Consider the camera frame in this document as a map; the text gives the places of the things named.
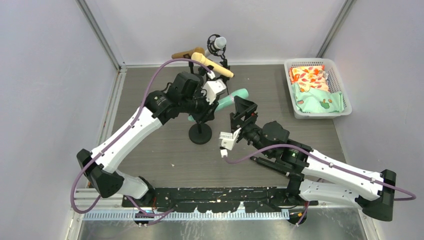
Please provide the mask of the black tripod shock-mount stand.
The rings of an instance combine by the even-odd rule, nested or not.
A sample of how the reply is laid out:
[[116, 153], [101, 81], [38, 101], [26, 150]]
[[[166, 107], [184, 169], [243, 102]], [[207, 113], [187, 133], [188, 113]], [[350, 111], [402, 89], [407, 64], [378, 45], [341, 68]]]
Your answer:
[[219, 63], [221, 64], [222, 67], [230, 70], [230, 66], [228, 65], [228, 61], [227, 61], [227, 58], [226, 57], [224, 59], [221, 58], [221, 61]]

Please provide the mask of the gold microphone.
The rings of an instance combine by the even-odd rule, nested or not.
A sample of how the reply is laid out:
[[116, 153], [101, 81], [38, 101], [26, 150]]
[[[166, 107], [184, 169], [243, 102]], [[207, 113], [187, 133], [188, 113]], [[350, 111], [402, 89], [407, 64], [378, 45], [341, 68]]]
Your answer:
[[205, 54], [205, 50], [202, 47], [195, 47], [191, 50], [177, 52], [171, 55], [172, 59], [191, 59], [193, 53]]

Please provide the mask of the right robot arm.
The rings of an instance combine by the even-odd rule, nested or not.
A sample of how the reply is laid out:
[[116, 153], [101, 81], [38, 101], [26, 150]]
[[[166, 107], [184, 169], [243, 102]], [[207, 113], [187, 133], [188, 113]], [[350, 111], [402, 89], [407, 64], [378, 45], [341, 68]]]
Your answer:
[[230, 114], [235, 141], [246, 140], [264, 157], [253, 153], [249, 160], [285, 175], [289, 179], [287, 198], [301, 201], [324, 201], [359, 208], [379, 221], [393, 219], [397, 175], [357, 168], [328, 157], [306, 144], [289, 138], [289, 131], [277, 121], [256, 125], [257, 104], [236, 96], [235, 112]]

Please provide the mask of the cream yellow microphone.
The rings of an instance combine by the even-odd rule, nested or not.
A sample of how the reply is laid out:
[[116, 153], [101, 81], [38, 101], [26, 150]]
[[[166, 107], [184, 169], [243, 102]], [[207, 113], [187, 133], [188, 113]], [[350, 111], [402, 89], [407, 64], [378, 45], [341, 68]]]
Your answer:
[[191, 55], [191, 59], [195, 62], [198, 62], [202, 65], [205, 65], [206, 67], [208, 66], [212, 66], [213, 70], [217, 73], [219, 73], [220, 75], [223, 75], [227, 78], [233, 78], [234, 77], [234, 73], [220, 65], [218, 65], [217, 63], [213, 62], [212, 60], [206, 58], [202, 53], [199, 52], [194, 52]]

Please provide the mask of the green microphone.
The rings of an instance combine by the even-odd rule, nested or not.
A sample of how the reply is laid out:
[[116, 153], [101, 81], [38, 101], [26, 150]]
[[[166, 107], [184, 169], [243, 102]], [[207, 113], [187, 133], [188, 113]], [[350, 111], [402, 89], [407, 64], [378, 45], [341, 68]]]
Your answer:
[[[249, 96], [249, 93], [248, 93], [248, 91], [245, 88], [241, 88], [241, 89], [238, 89], [238, 90], [230, 93], [229, 95], [225, 96], [224, 98], [219, 98], [218, 99], [219, 105], [218, 105], [218, 107], [217, 107], [217, 109], [216, 109], [215, 112], [218, 112], [218, 111], [220, 111], [220, 110], [222, 110], [222, 109], [224, 109], [226, 107], [229, 107], [232, 104], [234, 104], [235, 103], [234, 98], [236, 96], [246, 99]], [[195, 93], [195, 97], [194, 98], [196, 98], [196, 97], [204, 97], [204, 94], [202, 93], [202, 90], [198, 90]], [[185, 103], [182, 106], [182, 112], [183, 113], [186, 113]]]

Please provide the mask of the white microphone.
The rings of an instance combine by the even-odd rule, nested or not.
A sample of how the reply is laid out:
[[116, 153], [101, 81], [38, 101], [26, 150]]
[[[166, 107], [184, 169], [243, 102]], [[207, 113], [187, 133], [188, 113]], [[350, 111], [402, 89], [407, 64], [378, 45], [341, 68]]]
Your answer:
[[205, 57], [208, 58], [210, 56], [220, 57], [225, 59], [225, 51], [226, 51], [227, 39], [219, 34], [212, 34], [208, 37], [205, 51]]

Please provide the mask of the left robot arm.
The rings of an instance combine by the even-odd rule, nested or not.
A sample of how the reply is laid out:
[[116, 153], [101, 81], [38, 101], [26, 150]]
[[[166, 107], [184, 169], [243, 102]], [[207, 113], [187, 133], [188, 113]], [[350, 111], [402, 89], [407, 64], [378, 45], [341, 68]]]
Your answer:
[[148, 135], [181, 113], [198, 122], [211, 118], [218, 106], [217, 97], [225, 89], [221, 79], [203, 81], [189, 72], [178, 73], [166, 89], [150, 92], [144, 105], [104, 143], [77, 153], [84, 176], [102, 198], [122, 194], [142, 199], [151, 186], [142, 177], [118, 171], [124, 158]]

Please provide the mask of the black round-base stand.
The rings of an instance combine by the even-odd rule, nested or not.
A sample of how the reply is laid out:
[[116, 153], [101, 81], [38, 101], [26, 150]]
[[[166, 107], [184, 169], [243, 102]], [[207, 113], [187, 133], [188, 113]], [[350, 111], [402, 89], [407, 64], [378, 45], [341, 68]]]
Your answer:
[[212, 129], [206, 123], [196, 123], [190, 127], [188, 137], [192, 143], [203, 145], [211, 140]]
[[200, 76], [204, 77], [205, 79], [209, 80], [209, 79], [211, 79], [209, 73], [214, 69], [214, 67], [211, 66], [211, 65], [208, 65], [207, 68], [208, 68], [208, 70], [206, 70], [204, 67], [200, 66], [198, 68], [198, 74]]
[[189, 66], [189, 69], [190, 69], [190, 73], [191, 74], [194, 74], [194, 63], [191, 62], [191, 61], [189, 61], [188, 62], [188, 66]]

